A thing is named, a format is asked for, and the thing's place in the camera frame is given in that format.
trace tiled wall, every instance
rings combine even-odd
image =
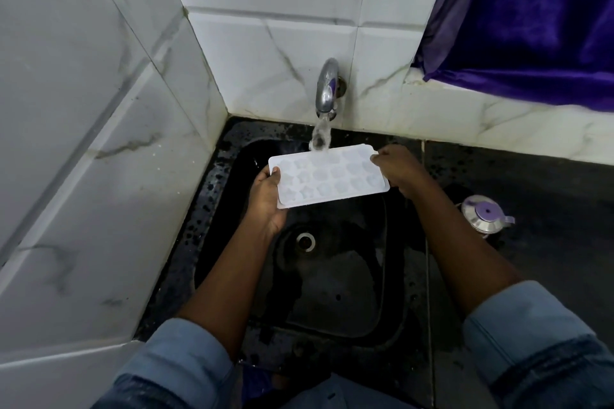
[[[182,2],[229,112],[313,122],[326,59],[336,57],[342,76],[368,93],[389,75],[390,62],[402,59],[407,71],[435,0]],[[335,125],[344,119],[341,113]]]
[[[435,0],[182,0],[232,114],[313,123],[316,78],[350,82],[336,127],[614,164],[614,114],[551,107],[410,69]]]
[[[180,0],[0,1],[0,393],[85,407],[227,111]]]

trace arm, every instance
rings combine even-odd
[[[373,156],[412,199],[443,280],[463,314],[465,344],[502,407],[611,407],[614,357],[595,333],[491,248],[402,146]]]
[[[272,238],[286,222],[277,209],[279,168],[258,174],[248,210],[211,272],[124,366],[95,409],[225,407],[254,293]]]
[[[429,250],[464,317],[521,281],[516,269],[472,228],[408,149],[387,146],[372,161],[416,206]]]
[[[279,168],[256,177],[248,211],[211,272],[177,315],[211,333],[236,360],[272,238],[286,222],[277,209]]]

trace running water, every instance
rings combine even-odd
[[[328,114],[323,113],[311,134],[309,150],[327,150],[330,147],[330,121]]]

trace purple cloth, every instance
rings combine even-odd
[[[429,79],[614,111],[614,0],[472,0]]]
[[[435,1],[416,55],[418,64],[426,74],[433,73],[448,56],[471,1]]]

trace denim sleeve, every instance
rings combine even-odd
[[[614,405],[614,357],[535,281],[487,299],[465,320],[463,333],[502,407]]]
[[[167,320],[94,408],[226,407],[233,368],[224,347],[207,330],[188,320]]]

